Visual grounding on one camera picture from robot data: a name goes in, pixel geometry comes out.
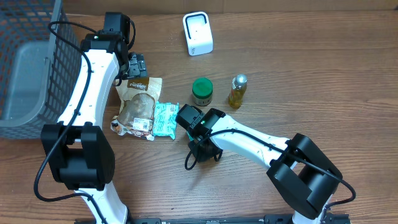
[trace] bottle with yellow contents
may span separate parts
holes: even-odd
[[[232,80],[232,89],[231,93],[229,93],[228,103],[234,108],[238,109],[243,102],[243,95],[248,88],[248,78],[240,74]]]

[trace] blue packet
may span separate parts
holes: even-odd
[[[177,128],[175,118],[179,109],[179,103],[174,105],[156,102],[152,129],[154,136],[170,136],[173,140],[175,139],[175,129]]]

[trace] green bottle cap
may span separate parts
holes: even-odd
[[[198,78],[193,82],[192,93],[198,99],[207,99],[213,94],[213,84],[207,78]]]

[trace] gray plastic basket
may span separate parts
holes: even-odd
[[[39,138],[72,95],[81,55],[50,35],[50,21],[67,21],[61,0],[0,0],[0,137]],[[78,44],[70,25],[56,28]]]

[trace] wood surface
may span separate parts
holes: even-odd
[[[149,75],[163,78],[161,102],[192,104],[198,77],[214,84],[213,102],[249,127],[275,136],[310,138],[339,168],[358,198],[337,206],[352,223],[398,221],[398,12],[291,12],[213,14],[214,51],[190,57],[183,15],[134,16],[133,50],[144,53]],[[72,17],[101,29],[103,17]],[[78,30],[79,38],[85,31]],[[226,98],[232,78],[245,73],[248,90],[238,110]],[[104,133],[116,155],[114,184],[134,217],[261,217],[292,213],[266,172],[224,152],[186,171],[188,138],[144,141],[109,128],[119,111],[114,88]],[[0,223],[73,223],[91,218],[80,198],[36,199],[34,177],[44,159],[39,140],[0,140]],[[46,168],[40,191],[70,193]],[[339,186],[333,201],[349,197]]]
[[[398,0],[64,0],[70,14],[102,16],[107,11],[132,15],[237,12],[393,10]]]

